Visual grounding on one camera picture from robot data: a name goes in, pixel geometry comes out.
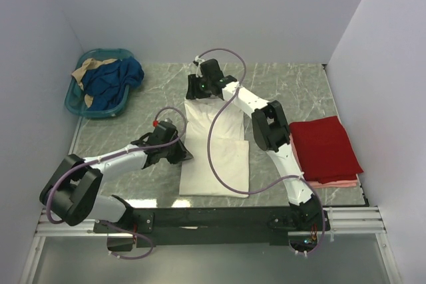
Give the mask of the cream white t-shirt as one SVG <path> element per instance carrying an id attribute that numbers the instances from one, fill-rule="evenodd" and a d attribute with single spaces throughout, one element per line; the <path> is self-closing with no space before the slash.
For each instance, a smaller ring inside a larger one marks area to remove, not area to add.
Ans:
<path id="1" fill-rule="evenodd" d="M 220 179 L 243 194 L 225 188 L 212 173 L 207 157 L 207 138 L 211 123 L 225 105 L 223 100 L 185 100 L 188 121 L 185 147 L 193 159 L 182 164 L 181 196 L 230 196 L 247 198 L 249 191 L 249 142 L 244 136 L 244 114 L 233 105 L 217 119 L 210 141 L 212 163 Z"/>

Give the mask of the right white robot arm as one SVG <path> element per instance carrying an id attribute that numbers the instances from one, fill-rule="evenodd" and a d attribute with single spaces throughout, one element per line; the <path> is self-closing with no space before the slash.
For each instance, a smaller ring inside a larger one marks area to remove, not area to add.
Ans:
<path id="1" fill-rule="evenodd" d="M 244 88 L 241 80 L 225 76 L 216 59 L 205 60 L 197 56 L 193 64 L 199 71 L 188 75 L 186 98 L 196 100 L 216 97 L 224 101 L 224 105 L 212 119 L 206 139 L 207 161 L 215 179 L 227 190 L 247 196 L 262 193 L 283 182 L 287 189 L 294 226 L 300 230 L 307 230 L 313 225 L 321 225 L 321 230 L 325 231 L 325 212 L 320 197 L 304 179 L 304 173 L 296 162 L 291 145 L 290 127 L 280 102 L 260 98 Z M 279 180 L 257 191 L 245 192 L 229 186 L 219 176 L 213 164 L 211 140 L 215 125 L 222 113 L 231 105 L 250 117 L 255 143 L 259 149 L 266 152 L 281 174 Z"/>

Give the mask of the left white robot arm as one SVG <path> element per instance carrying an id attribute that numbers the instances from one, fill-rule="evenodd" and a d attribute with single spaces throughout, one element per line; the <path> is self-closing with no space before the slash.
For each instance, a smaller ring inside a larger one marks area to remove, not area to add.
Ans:
<path id="1" fill-rule="evenodd" d="M 109 222 L 119 232 L 127 231 L 134 224 L 134 208 L 119 196 L 100 195 L 101 186 L 127 172 L 157 164 L 163 158 L 169 164 L 193 159 L 179 139 L 175 125 L 167 121 L 156 122 L 153 132 L 115 152 L 89 158 L 69 154 L 42 189 L 39 201 L 60 217 L 51 223 L 76 226 L 93 218 Z"/>

